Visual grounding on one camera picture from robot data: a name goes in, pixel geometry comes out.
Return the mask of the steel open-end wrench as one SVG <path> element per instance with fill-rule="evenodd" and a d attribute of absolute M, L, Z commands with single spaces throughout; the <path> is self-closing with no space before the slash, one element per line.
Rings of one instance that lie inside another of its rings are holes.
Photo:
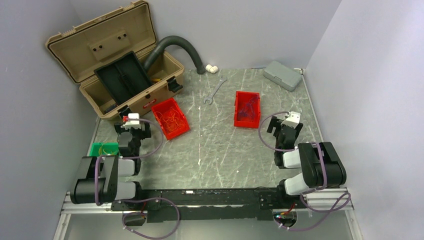
<path fill-rule="evenodd" d="M 209 105 L 211 105 L 211 104 L 213 103 L 213 101 L 214 101 L 214 99 L 213 99 L 214 95 L 215 95 L 215 94 L 216 94 L 216 92 L 219 90 L 219 88 L 222 86 L 222 84 L 223 84 L 224 82 L 226 82 L 227 80 L 228 80 L 228 78 L 222 75 L 222 76 L 220 77 L 220 79 L 219 79 L 219 81 L 218 81 L 217 85 L 216 85 L 216 86 L 215 86 L 215 88 L 212 90 L 212 92 L 211 92 L 208 96 L 206 96 L 206 97 L 203 99 L 203 103 L 204 103 L 204 104 L 209 104 Z"/>

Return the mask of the red bin right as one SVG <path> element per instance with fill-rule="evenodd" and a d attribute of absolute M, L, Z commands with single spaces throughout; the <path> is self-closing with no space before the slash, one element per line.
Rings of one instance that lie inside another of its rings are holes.
<path fill-rule="evenodd" d="M 233 125 L 238 128 L 257 129 L 261 120 L 260 94 L 236 91 Z"/>

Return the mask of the white pipe fitting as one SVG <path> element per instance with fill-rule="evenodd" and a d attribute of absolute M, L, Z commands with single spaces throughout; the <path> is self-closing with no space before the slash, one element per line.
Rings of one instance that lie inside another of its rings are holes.
<path fill-rule="evenodd" d="M 208 65 L 205 66 L 205 70 L 207 72 L 211 73 L 211 74 L 215 74 L 219 71 L 219 68 L 216 65 L 212 66 L 212 65 L 208 64 Z"/>

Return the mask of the tan open toolbox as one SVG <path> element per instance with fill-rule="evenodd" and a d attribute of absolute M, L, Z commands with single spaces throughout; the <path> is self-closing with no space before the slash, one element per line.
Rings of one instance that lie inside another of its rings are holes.
<path fill-rule="evenodd" d="M 184 66 L 163 52 L 147 71 L 154 83 L 134 97 L 117 103 L 95 74 L 95 70 L 128 53 L 143 63 L 157 45 L 150 6 L 133 1 L 112 12 L 87 21 L 73 29 L 51 36 L 45 47 L 104 120 L 117 118 L 130 110 L 144 115 L 154 105 L 183 90 Z"/>

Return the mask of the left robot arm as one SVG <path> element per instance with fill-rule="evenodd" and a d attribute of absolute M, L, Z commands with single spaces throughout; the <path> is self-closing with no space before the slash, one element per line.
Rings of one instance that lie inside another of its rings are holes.
<path fill-rule="evenodd" d="M 120 181 L 119 178 L 136 176 L 140 172 L 141 143 L 152 137 L 150 124 L 116 123 L 114 128 L 117 132 L 118 152 L 84 156 L 81 159 L 70 190 L 73 204 L 101 205 L 124 199 L 124 204 L 131 210 L 137 210 L 143 205 L 140 184 Z"/>

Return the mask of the black toolbox tray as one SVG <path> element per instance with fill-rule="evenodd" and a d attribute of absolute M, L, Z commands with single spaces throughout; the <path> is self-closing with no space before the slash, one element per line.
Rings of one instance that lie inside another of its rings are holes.
<path fill-rule="evenodd" d="M 153 85 L 134 51 L 95 69 L 94 74 L 117 105 L 123 104 Z"/>

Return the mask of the grey plastic case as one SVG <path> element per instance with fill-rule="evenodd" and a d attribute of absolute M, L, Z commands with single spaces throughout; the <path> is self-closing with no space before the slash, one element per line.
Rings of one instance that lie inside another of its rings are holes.
<path fill-rule="evenodd" d="M 299 72 L 275 60 L 263 69 L 263 76 L 290 92 L 293 92 L 302 80 Z"/>

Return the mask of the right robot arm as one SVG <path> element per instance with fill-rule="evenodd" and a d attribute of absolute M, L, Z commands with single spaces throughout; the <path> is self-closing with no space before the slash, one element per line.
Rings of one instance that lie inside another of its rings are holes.
<path fill-rule="evenodd" d="M 303 123 L 300 116 L 290 114 L 285 119 L 270 117 L 266 132 L 275 137 L 274 163 L 279 169 L 298 169 L 297 175 L 280 181 L 275 200 L 282 207 L 289 207 L 295 196 L 344 185 L 347 173 L 331 142 L 301 142 L 295 145 Z"/>

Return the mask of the green plastic bin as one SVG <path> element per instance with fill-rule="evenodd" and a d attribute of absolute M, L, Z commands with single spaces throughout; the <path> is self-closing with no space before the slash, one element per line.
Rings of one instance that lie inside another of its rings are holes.
<path fill-rule="evenodd" d="M 101 155 L 117 155 L 118 153 L 119 145 L 117 142 L 94 142 L 87 155 L 98 157 Z"/>

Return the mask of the black aluminium base frame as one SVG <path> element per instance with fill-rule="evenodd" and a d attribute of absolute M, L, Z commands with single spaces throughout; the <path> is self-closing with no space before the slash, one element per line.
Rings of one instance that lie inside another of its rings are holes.
<path fill-rule="evenodd" d="M 176 220 L 277 219 L 293 226 L 299 213 L 324 213 L 330 209 L 350 211 L 353 204 L 346 188 L 330 187 L 304 196 L 287 195 L 282 185 L 276 188 L 215 188 L 215 189 L 143 189 L 139 195 L 146 203 L 112 202 L 74 204 L 67 193 L 62 205 L 63 214 L 124 215 L 130 227 L 145 223 Z"/>

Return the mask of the red bin near toolbox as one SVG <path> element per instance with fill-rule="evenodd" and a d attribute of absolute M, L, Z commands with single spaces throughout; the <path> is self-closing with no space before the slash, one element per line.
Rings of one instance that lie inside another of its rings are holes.
<path fill-rule="evenodd" d="M 174 98 L 154 105 L 151 111 L 168 141 L 190 130 L 187 118 Z"/>

